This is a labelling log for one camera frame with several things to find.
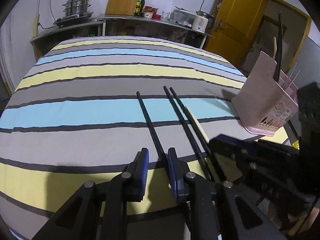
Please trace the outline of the low grey side shelf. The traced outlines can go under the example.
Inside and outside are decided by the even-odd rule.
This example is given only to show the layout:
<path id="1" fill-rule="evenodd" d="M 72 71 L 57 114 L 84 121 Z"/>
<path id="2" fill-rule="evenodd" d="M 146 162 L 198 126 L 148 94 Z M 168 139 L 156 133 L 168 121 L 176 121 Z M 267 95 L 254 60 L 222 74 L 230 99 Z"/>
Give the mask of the low grey side shelf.
<path id="1" fill-rule="evenodd" d="M 62 41 L 79 37 L 101 36 L 102 28 L 102 21 L 88 21 L 67 27 L 53 27 L 50 30 L 43 31 L 30 41 L 36 61 Z"/>

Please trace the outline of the clear drinking glass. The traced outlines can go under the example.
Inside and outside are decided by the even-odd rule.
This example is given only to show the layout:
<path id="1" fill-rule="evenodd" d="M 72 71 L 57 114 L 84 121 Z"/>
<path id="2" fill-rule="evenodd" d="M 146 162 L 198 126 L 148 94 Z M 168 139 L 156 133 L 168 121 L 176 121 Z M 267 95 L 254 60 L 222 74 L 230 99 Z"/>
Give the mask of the clear drinking glass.
<path id="1" fill-rule="evenodd" d="M 170 12 L 162 11 L 161 19 L 165 20 L 165 21 L 169 21 L 170 20 Z"/>

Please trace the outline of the green-yellow oil bottle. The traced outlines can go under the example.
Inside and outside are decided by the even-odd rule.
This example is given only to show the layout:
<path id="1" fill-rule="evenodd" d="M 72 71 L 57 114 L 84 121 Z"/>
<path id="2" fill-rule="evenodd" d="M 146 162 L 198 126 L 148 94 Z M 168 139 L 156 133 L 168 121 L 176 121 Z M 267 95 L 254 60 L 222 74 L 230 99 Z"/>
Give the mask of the green-yellow oil bottle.
<path id="1" fill-rule="evenodd" d="M 138 16 L 140 11 L 140 0 L 137 0 L 134 15 Z"/>

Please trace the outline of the dark oil bottle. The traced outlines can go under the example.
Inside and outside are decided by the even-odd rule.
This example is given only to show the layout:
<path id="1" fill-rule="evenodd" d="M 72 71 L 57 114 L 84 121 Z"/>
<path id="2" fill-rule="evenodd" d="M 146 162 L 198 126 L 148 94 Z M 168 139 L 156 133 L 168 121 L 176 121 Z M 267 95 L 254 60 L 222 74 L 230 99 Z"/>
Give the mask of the dark oil bottle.
<path id="1" fill-rule="evenodd" d="M 139 9 L 139 16 L 142 17 L 143 16 L 143 9 L 144 9 L 144 6 L 145 6 L 145 0 L 141 0 L 140 2 L 140 9 Z"/>

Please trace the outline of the metal kitchen shelf table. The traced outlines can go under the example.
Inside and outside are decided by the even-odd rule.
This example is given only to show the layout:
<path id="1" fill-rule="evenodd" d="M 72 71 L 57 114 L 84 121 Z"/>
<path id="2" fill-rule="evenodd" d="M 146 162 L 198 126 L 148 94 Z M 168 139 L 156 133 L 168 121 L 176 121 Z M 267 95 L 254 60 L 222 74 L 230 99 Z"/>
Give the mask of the metal kitchen shelf table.
<path id="1" fill-rule="evenodd" d="M 200 49 L 208 38 L 213 38 L 208 33 L 187 28 L 171 20 L 105 14 L 99 15 L 97 20 L 103 23 L 101 31 L 103 36 L 153 37 Z"/>

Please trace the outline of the white electric kettle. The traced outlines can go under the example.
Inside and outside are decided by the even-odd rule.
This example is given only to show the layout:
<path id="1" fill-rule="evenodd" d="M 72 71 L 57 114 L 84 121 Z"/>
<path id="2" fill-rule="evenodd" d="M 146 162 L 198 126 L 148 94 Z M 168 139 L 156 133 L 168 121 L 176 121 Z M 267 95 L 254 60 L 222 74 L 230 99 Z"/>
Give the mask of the white electric kettle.
<path id="1" fill-rule="evenodd" d="M 192 29 L 205 33 L 214 25 L 215 17 L 204 11 L 197 11 L 194 18 Z"/>

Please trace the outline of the clear storage container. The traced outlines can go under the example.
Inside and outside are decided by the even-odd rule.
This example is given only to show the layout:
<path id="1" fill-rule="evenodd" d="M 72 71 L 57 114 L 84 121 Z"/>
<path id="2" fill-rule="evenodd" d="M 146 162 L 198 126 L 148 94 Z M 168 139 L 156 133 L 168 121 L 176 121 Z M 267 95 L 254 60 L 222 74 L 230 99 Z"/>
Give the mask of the clear storage container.
<path id="1" fill-rule="evenodd" d="M 179 25 L 191 28 L 196 16 L 194 12 L 176 8 L 170 14 L 170 19 Z"/>

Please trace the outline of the metal chopstick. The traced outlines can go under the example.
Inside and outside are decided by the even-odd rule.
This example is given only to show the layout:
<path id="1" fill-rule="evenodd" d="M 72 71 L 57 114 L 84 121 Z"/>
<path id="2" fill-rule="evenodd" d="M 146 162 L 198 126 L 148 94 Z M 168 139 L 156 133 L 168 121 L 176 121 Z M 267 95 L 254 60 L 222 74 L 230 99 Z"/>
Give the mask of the metal chopstick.
<path id="1" fill-rule="evenodd" d="M 290 69 L 291 72 L 290 72 L 290 74 L 288 75 L 286 81 L 284 82 L 284 84 L 283 84 L 283 86 L 282 86 L 283 90 L 286 90 L 287 85 L 289 84 L 289 81 L 290 81 L 290 79 L 291 79 L 291 76 L 292 76 L 292 74 L 293 74 L 294 71 L 295 71 L 296 65 L 297 65 L 297 64 L 295 63 L 295 65 Z"/>
<path id="2" fill-rule="evenodd" d="M 299 70 L 299 71 L 296 73 L 296 75 L 294 76 L 294 78 L 293 78 L 293 79 L 291 80 L 291 82 L 287 85 L 285 91 L 287 91 L 288 88 L 293 84 L 293 82 L 295 81 L 295 79 L 296 79 L 297 76 L 299 75 L 300 71 L 301 71 L 301 70 Z"/>

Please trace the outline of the red lidded jar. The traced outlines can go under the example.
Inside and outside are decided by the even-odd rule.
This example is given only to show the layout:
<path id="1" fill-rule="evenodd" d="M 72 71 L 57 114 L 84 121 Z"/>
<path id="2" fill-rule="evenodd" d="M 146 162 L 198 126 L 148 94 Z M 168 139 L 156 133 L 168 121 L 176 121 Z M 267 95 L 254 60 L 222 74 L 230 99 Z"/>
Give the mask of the red lidded jar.
<path id="1" fill-rule="evenodd" d="M 143 17 L 144 18 L 153 18 L 154 15 L 157 14 L 158 9 L 151 7 L 151 6 L 145 6 L 143 9 Z"/>

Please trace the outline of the beige power strip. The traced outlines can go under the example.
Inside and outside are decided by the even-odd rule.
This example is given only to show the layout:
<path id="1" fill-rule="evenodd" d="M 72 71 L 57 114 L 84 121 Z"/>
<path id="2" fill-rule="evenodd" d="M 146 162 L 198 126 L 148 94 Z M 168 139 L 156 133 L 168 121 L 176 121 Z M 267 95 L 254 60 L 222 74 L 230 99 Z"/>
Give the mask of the beige power strip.
<path id="1" fill-rule="evenodd" d="M 40 15 L 36 14 L 35 18 L 34 18 L 34 24 L 33 24 L 33 37 L 37 36 L 38 26 L 39 26 L 39 18 L 40 18 Z"/>

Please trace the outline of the pink plastic utensil basket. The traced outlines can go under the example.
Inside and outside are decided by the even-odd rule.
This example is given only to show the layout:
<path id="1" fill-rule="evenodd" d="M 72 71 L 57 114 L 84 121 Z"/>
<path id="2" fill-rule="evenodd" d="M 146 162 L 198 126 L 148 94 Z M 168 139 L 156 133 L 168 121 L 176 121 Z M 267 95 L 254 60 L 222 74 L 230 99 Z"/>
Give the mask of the pink plastic utensil basket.
<path id="1" fill-rule="evenodd" d="M 275 69 L 276 61 L 261 51 L 240 92 L 232 98 L 233 107 L 249 133 L 272 137 L 298 111 L 297 86 L 288 80 L 289 87 L 283 89 L 287 75 L 280 72 L 276 82 Z"/>

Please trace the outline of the beige wooden chopstick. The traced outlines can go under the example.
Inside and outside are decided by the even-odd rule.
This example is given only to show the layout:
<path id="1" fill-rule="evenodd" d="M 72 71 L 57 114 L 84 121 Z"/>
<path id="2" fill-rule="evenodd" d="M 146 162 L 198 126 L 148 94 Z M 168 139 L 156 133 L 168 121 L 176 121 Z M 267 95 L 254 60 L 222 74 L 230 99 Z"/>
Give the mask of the beige wooden chopstick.
<path id="1" fill-rule="evenodd" d="M 273 37 L 273 56 L 272 59 L 275 61 L 276 58 L 276 53 L 277 53 L 277 38 Z"/>
<path id="2" fill-rule="evenodd" d="M 202 128 L 202 126 L 200 125 L 199 121 L 195 118 L 195 116 L 193 115 L 193 113 L 191 112 L 191 110 L 187 106 L 185 106 L 185 110 L 188 113 L 189 121 L 193 124 L 193 126 L 196 127 L 197 132 L 201 135 L 203 140 L 208 144 L 209 143 L 209 138 L 206 135 L 206 133 L 205 133 L 204 129 Z"/>

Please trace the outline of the stainless steel steamer pot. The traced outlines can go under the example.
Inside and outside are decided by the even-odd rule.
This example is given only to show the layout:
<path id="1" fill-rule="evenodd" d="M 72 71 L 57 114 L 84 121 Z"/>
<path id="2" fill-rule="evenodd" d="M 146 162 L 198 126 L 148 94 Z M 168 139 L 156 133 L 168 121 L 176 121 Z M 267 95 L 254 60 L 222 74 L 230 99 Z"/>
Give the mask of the stainless steel steamer pot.
<path id="1" fill-rule="evenodd" d="M 87 12 L 92 0 L 68 0 L 63 6 L 65 7 L 65 16 L 80 15 Z"/>

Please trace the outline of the yellow wooden door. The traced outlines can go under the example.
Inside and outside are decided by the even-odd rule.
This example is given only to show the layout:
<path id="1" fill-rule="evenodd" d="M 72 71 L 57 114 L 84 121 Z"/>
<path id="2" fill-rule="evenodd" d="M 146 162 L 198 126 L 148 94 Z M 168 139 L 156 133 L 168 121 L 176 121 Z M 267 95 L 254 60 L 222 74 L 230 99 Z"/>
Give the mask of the yellow wooden door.
<path id="1" fill-rule="evenodd" d="M 222 0 L 204 49 L 239 68 L 253 44 L 267 0 Z"/>

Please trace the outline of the grey refrigerator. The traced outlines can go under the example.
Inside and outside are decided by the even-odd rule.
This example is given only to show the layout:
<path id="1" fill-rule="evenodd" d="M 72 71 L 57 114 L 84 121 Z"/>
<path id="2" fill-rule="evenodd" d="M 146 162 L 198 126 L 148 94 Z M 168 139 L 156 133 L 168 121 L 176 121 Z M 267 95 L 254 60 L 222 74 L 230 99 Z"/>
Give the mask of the grey refrigerator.
<path id="1" fill-rule="evenodd" d="M 296 79 L 294 84 L 297 88 L 306 86 L 312 82 L 319 83 L 320 76 L 320 49 L 312 39 L 306 37 L 297 59 L 294 61 L 291 78 Z"/>

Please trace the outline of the striped tablecloth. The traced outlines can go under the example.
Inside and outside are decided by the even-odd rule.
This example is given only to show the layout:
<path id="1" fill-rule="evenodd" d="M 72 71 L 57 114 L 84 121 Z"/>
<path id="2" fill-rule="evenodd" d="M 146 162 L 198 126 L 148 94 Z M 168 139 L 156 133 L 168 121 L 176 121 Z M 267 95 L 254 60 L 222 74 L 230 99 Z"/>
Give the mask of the striped tablecloth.
<path id="1" fill-rule="evenodd" d="M 256 140 L 231 99 L 245 76 L 219 55 L 146 37 L 60 42 L 21 80 L 1 115 L 1 216 L 17 239 L 32 239 L 86 181 L 119 174 L 150 152 L 143 201 L 127 206 L 128 239 L 189 239 L 139 99 L 165 150 L 200 165 L 165 91 L 173 88 L 206 135 Z"/>

